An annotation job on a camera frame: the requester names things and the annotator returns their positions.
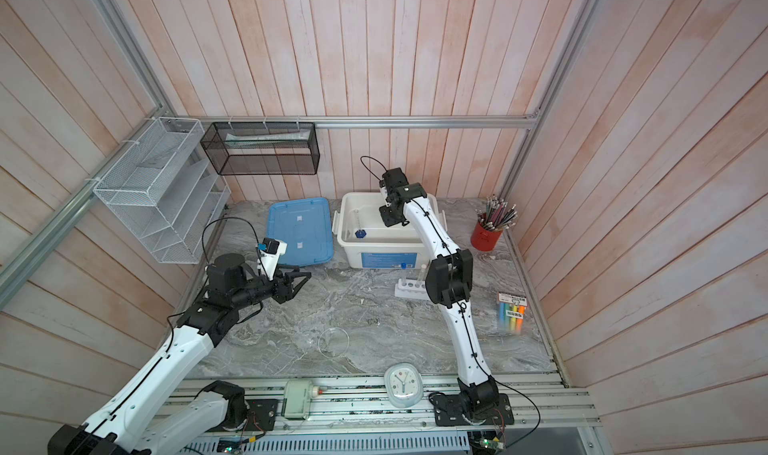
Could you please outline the blue plastic bin lid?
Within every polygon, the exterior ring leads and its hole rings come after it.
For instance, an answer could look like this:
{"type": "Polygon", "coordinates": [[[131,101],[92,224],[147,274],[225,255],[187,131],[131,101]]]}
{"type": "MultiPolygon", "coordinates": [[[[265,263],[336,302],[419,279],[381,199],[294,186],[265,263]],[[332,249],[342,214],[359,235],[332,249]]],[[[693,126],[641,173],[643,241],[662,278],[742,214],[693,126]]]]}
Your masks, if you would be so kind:
{"type": "Polygon", "coordinates": [[[330,216],[328,200],[323,197],[271,205],[267,236],[287,244],[280,262],[302,267],[329,262],[334,254],[330,216]]]}

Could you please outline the white test tube rack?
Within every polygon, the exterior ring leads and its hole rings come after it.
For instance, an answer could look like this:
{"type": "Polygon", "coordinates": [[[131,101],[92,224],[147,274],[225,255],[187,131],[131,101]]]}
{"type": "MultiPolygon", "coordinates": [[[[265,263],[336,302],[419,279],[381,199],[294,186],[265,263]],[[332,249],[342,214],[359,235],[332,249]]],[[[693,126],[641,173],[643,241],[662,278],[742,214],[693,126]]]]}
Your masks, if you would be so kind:
{"type": "Polygon", "coordinates": [[[395,296],[397,298],[429,301],[430,297],[426,290],[424,281],[414,279],[399,279],[395,286],[395,296]]]}

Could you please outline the red pencil cup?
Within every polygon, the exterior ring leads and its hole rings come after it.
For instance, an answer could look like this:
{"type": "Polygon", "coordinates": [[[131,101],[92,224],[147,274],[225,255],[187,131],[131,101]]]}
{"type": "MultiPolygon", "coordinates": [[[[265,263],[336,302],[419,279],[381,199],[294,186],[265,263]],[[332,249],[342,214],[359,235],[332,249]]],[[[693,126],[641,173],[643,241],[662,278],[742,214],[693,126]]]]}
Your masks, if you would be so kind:
{"type": "Polygon", "coordinates": [[[488,229],[483,223],[478,221],[470,237],[470,242],[475,249],[490,252],[495,249],[501,235],[501,230],[488,229]]]}

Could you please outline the pack of colored markers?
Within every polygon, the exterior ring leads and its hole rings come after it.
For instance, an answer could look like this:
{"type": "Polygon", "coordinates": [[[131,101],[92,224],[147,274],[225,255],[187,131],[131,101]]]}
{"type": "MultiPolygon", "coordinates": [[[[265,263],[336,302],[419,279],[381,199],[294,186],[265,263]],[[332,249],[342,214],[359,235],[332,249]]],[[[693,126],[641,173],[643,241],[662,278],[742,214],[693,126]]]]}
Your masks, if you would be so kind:
{"type": "Polygon", "coordinates": [[[506,333],[522,333],[528,300],[525,296],[499,292],[497,295],[497,326],[506,333]]]}

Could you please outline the black mesh wall basket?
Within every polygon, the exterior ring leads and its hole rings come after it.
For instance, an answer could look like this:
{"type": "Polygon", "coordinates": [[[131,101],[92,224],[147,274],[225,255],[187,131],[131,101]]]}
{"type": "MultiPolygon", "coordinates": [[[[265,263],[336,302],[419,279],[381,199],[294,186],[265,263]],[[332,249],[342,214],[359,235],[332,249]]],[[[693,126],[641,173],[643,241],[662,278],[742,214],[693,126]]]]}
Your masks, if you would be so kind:
{"type": "Polygon", "coordinates": [[[308,122],[213,122],[201,146],[220,175],[314,175],[321,158],[308,122]]]}

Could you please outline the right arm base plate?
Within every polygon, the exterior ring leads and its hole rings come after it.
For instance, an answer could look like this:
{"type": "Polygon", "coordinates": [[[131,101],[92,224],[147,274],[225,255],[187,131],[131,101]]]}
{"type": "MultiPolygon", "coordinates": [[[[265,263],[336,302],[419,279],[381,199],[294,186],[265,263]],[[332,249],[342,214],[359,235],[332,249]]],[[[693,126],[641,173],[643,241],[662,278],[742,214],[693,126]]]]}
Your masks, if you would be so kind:
{"type": "Polygon", "coordinates": [[[428,401],[433,406],[435,423],[439,427],[507,426],[515,423],[511,402],[506,394],[500,394],[496,402],[485,408],[471,408],[462,401],[460,394],[430,392],[428,401]]]}

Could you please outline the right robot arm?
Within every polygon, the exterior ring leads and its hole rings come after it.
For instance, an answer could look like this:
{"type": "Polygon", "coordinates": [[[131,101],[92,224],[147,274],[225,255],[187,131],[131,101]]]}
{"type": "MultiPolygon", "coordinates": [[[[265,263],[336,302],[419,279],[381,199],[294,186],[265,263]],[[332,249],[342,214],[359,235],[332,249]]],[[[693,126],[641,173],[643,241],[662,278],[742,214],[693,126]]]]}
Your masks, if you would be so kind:
{"type": "Polygon", "coordinates": [[[472,317],[472,253],[459,247],[431,209],[419,183],[400,168],[387,169],[379,181],[385,204],[379,208],[387,227],[411,226],[430,250],[425,289],[448,326],[458,366],[458,403],[464,417],[478,421],[498,407],[499,390],[485,361],[472,317]]]}

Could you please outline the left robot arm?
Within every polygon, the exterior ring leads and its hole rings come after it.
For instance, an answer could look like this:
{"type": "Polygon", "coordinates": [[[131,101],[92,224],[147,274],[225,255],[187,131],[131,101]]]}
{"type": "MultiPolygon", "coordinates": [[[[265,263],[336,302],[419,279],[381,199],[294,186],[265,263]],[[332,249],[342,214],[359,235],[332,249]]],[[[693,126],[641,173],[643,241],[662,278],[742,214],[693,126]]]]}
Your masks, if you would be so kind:
{"type": "Polygon", "coordinates": [[[174,315],[168,338],[152,358],[101,408],[77,427],[64,425],[47,444],[50,454],[175,454],[199,435],[221,428],[243,433],[253,415],[244,388],[222,380],[204,386],[182,410],[152,423],[189,372],[236,325],[241,310],[261,311],[267,299],[292,300],[311,273],[262,253],[255,267],[237,253],[206,267],[195,301],[174,315]]]}

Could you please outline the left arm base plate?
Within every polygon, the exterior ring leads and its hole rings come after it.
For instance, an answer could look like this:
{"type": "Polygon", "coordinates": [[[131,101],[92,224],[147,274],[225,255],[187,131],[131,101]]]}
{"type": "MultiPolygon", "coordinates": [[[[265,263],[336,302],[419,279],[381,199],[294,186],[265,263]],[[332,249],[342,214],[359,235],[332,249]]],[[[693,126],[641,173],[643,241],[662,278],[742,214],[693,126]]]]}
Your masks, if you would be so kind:
{"type": "Polygon", "coordinates": [[[278,399],[248,398],[247,418],[242,431],[245,433],[265,433],[274,430],[276,417],[279,415],[278,399]]]}

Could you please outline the white analog clock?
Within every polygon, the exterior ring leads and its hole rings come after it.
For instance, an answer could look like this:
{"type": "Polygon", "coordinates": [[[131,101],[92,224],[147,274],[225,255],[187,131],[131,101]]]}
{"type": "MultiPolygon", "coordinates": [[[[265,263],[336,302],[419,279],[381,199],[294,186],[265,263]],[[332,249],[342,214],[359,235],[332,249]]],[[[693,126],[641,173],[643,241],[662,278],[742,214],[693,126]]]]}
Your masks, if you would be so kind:
{"type": "Polygon", "coordinates": [[[410,363],[398,363],[384,374],[385,388],[395,408],[410,408],[423,398],[423,381],[417,368],[410,363]]]}

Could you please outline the bundle of pencils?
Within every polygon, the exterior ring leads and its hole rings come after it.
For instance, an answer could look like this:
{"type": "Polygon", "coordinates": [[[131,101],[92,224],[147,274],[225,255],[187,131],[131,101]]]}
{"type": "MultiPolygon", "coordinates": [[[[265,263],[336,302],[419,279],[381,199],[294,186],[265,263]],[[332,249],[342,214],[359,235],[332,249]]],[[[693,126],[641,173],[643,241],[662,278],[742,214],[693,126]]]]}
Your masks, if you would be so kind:
{"type": "Polygon", "coordinates": [[[480,226],[488,231],[504,231],[516,224],[518,217],[517,206],[497,195],[491,195],[485,200],[485,207],[478,212],[480,226]]]}

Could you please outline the white plastic storage bin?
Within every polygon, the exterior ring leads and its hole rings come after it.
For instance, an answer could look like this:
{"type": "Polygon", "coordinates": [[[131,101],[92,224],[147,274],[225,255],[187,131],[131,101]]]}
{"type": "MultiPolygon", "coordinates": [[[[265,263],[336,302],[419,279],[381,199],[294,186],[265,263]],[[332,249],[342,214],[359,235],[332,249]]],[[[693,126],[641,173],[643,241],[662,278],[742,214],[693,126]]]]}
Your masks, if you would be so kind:
{"type": "Polygon", "coordinates": [[[348,262],[356,269],[418,269],[434,259],[433,249],[410,225],[385,227],[379,213],[384,204],[379,192],[350,192],[334,212],[332,232],[348,262]],[[363,239],[355,231],[364,229],[363,239]]]}

